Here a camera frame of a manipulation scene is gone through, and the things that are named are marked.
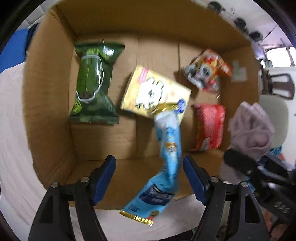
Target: blue snack bag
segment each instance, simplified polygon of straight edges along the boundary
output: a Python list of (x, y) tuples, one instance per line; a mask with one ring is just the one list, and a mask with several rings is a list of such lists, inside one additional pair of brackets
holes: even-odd
[(138, 195), (119, 213), (138, 222), (152, 225), (174, 197), (178, 187), (177, 178), (181, 163), (182, 148), (178, 122), (178, 104), (159, 104), (153, 111), (154, 123), (160, 144), (162, 169), (148, 180)]

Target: black cable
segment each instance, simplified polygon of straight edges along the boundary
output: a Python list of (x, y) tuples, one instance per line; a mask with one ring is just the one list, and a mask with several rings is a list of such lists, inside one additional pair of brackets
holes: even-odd
[(277, 27), (278, 25), (276, 25), (267, 35), (266, 35), (266, 37), (259, 43), (259, 45), (260, 44), (262, 44), (262, 42), (272, 33), (272, 31), (273, 30), (275, 30), (275, 28)]

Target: dark object on shelf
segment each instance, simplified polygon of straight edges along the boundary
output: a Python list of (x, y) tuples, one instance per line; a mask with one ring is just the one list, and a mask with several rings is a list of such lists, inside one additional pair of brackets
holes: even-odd
[[(292, 80), (291, 75), (289, 74), (274, 74), (270, 75), (269, 70), (263, 69), (261, 67), (262, 71), (262, 82), (263, 82), (263, 94), (270, 94), (270, 95), (277, 95), (282, 98), (288, 99), (288, 100), (293, 100), (294, 95), (295, 95), (295, 86), (294, 82)], [(287, 82), (276, 82), (272, 81), (272, 78), (278, 78), (278, 77), (287, 77), (288, 81)], [(288, 91), (289, 96), (284, 96), (280, 94), (275, 94), (274, 89), (279, 89), (283, 91)]]
[(246, 21), (243, 20), (242, 18), (236, 18), (234, 20), (234, 23), (240, 30), (244, 30), (247, 26)]
[(215, 11), (216, 14), (220, 14), (222, 13), (222, 6), (220, 3), (216, 2), (216, 1), (212, 1), (208, 4), (207, 6), (208, 9), (211, 9), (213, 11)]
[(250, 36), (251, 39), (254, 40), (254, 42), (258, 42), (258, 41), (263, 40), (262, 33), (258, 32), (258, 31), (255, 31), (255, 32), (250, 33), (249, 36)]

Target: printed label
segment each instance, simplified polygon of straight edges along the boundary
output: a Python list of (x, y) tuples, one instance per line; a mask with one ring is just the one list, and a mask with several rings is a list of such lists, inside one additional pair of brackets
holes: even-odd
[(173, 193), (160, 191), (155, 184), (153, 184), (147, 191), (142, 193), (139, 198), (145, 203), (151, 205), (165, 206), (174, 196)]
[(180, 99), (178, 101), (178, 109), (177, 109), (177, 113), (183, 113), (184, 110), (186, 109), (186, 102), (184, 99)]

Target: orange snack package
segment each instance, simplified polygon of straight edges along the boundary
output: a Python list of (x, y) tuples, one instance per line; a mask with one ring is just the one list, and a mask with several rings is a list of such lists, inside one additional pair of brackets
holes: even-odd
[(215, 51), (207, 49), (183, 68), (185, 77), (199, 89), (216, 94), (219, 75), (233, 75), (232, 68)]
[(225, 107), (217, 104), (194, 104), (196, 112), (196, 143), (190, 151), (215, 149), (221, 146)]

